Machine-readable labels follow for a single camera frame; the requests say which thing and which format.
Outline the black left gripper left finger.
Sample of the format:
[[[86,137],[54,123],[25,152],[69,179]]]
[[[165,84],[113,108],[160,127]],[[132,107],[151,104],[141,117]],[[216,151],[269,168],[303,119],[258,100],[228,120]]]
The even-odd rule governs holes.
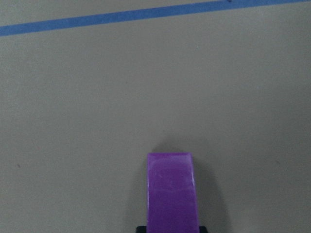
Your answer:
[[[137,226],[135,233],[147,233],[147,226]]]

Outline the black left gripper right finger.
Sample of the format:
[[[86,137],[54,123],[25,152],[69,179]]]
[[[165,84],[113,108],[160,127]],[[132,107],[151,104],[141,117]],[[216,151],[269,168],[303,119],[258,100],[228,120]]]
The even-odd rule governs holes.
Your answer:
[[[208,233],[208,230],[205,226],[199,226],[199,233]]]

